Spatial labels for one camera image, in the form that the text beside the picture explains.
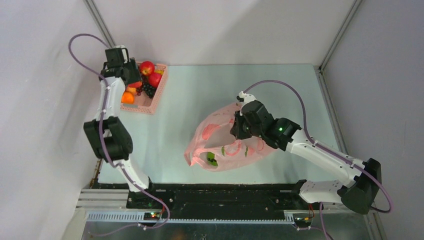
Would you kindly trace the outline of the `red yellow fake apple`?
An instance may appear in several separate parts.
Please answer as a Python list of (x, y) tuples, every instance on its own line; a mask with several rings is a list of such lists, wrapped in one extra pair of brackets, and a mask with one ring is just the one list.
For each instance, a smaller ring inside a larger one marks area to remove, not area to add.
[(137, 88), (140, 88), (142, 85), (143, 85), (142, 81), (137, 81), (137, 82), (128, 84), (128, 87), (137, 89)]

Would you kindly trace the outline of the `orange fake orange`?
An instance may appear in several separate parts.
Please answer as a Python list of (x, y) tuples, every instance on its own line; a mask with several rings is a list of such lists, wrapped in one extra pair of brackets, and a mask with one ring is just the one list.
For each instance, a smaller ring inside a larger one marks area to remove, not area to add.
[(133, 93), (125, 91), (122, 94), (122, 97), (121, 97), (122, 104), (134, 104), (134, 102), (135, 102), (135, 95)]

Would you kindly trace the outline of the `pink printed plastic bag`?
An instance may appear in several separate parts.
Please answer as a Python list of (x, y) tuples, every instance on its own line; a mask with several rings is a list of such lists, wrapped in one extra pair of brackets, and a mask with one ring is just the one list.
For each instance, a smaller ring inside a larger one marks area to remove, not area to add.
[[(228, 171), (258, 162), (276, 151), (261, 138), (253, 136), (239, 140), (230, 134), (235, 112), (240, 108), (238, 102), (231, 103), (211, 113), (199, 124), (184, 152), (189, 166), (198, 164), (211, 172)], [(208, 163), (207, 152), (215, 154), (218, 166)]]

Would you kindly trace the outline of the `green striped fake watermelon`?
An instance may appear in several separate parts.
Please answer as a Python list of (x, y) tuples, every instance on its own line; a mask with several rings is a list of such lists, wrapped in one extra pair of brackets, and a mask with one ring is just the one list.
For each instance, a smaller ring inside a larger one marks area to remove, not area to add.
[(214, 167), (217, 167), (217, 166), (218, 166), (218, 162), (217, 162), (217, 160), (216, 160), (215, 156), (216, 156), (216, 155), (215, 155), (213, 152), (207, 152), (207, 153), (206, 153), (206, 160), (207, 160), (207, 162), (208, 162), (210, 165), (212, 165), (212, 166), (214, 166)]

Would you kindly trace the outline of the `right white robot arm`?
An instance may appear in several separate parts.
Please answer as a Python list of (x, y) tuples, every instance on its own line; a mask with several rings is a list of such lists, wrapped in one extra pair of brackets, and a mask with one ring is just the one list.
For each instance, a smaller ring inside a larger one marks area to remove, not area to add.
[(287, 118), (274, 118), (258, 100), (244, 103), (234, 113), (230, 133), (238, 140), (257, 137), (273, 149), (300, 156), (335, 177), (333, 181), (300, 180), (291, 194), (291, 204), (304, 209), (310, 203), (343, 204), (366, 215), (382, 184), (379, 161), (363, 161), (345, 155), (307, 136), (307, 131)]

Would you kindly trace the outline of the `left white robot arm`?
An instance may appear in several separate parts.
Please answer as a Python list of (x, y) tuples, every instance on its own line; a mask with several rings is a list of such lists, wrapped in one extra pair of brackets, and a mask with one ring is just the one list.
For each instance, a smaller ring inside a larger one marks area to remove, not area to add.
[(158, 194), (148, 189), (150, 178), (131, 160), (133, 140), (119, 119), (127, 86), (139, 82), (142, 77), (136, 60), (129, 56), (124, 45), (106, 49), (105, 55), (106, 62), (99, 74), (99, 106), (94, 119), (83, 124), (83, 130), (95, 156), (118, 170), (131, 192), (141, 192), (138, 201), (145, 208), (153, 208)]

